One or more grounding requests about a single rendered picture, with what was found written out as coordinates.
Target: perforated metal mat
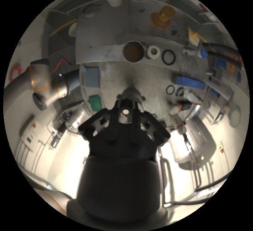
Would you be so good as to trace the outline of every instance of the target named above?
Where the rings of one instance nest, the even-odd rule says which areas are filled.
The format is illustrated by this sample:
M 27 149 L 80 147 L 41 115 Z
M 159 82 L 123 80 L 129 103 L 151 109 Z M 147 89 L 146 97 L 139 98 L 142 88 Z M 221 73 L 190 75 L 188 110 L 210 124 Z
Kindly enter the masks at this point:
M 62 49 L 49 56 L 49 72 L 52 72 L 57 67 L 61 59 L 65 59 L 73 67 L 70 67 L 65 61 L 62 61 L 57 70 L 51 74 L 52 79 L 57 74 L 65 74 L 80 68 L 80 65 L 77 65 L 75 60 L 75 45 Z M 72 90 L 68 97 L 59 99 L 59 103 L 63 110 L 75 106 L 82 101 L 84 101 L 84 98 L 80 86 Z

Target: circular fisheye image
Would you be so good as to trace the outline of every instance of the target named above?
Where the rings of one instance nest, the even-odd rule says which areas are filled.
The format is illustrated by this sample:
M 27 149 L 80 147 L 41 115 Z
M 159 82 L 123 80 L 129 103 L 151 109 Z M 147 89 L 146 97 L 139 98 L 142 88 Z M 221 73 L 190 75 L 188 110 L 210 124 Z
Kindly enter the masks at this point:
M 55 0 L 24 26 L 3 96 L 22 204 L 98 230 L 148 231 L 224 203 L 249 85 L 213 10 Z

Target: metal table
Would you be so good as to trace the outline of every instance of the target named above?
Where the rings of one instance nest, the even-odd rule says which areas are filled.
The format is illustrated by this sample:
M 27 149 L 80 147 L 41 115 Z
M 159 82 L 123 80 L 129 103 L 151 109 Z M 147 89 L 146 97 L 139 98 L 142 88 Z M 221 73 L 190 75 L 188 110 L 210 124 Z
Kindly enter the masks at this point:
M 83 10 L 90 4 L 100 7 L 94 16 L 84 18 Z M 76 31 L 76 63 L 85 67 L 98 67 L 100 69 L 100 88 L 87 88 L 84 74 L 80 71 L 80 83 L 87 103 L 89 96 L 101 97 L 102 108 L 111 109 L 118 94 L 129 86 L 137 88 L 146 101 L 143 102 L 145 110 L 156 114 L 158 120 L 165 121 L 169 126 L 171 121 L 167 102 L 177 102 L 188 99 L 194 103 L 197 99 L 189 97 L 190 90 L 204 98 L 204 90 L 185 87 L 184 97 L 178 98 L 175 93 L 181 86 L 175 85 L 175 93 L 168 95 L 166 88 L 171 83 L 172 73 L 202 80 L 205 71 L 209 69 L 207 59 L 199 58 L 198 49 L 203 49 L 201 42 L 198 47 L 189 44 L 188 22 L 186 15 L 176 9 L 176 15 L 170 19 L 170 26 L 166 29 L 157 28 L 150 20 L 150 15 L 160 11 L 165 3 L 156 0 L 123 0 L 120 7 L 111 7 L 106 0 L 97 0 L 84 5 L 79 12 Z M 147 59 L 139 63 L 128 62 L 122 50 L 129 41 L 139 41 L 147 47 L 155 45 L 160 48 L 161 55 L 165 49 L 174 51 L 176 61 L 168 66 L 163 63 L 161 56 L 157 59 Z M 194 48 L 194 56 L 183 54 L 184 46 Z M 165 54 L 166 62 L 173 57 Z M 180 112 L 184 121 L 192 112 Z

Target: power outlet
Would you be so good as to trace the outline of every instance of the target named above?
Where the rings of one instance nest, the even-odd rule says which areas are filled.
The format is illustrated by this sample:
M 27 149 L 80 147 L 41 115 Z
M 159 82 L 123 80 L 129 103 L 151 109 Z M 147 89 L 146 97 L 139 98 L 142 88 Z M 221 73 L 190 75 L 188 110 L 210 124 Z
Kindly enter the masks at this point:
M 223 145 L 221 142 L 217 145 L 217 149 L 218 151 L 221 151 L 223 149 Z

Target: white control box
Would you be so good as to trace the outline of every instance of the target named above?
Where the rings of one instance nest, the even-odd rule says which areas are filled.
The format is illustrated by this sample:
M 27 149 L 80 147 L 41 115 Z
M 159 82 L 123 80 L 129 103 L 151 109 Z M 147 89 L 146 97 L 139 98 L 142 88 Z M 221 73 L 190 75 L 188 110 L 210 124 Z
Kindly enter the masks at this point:
M 44 128 L 37 118 L 33 116 L 21 130 L 20 137 L 30 150 L 35 152 L 44 134 Z

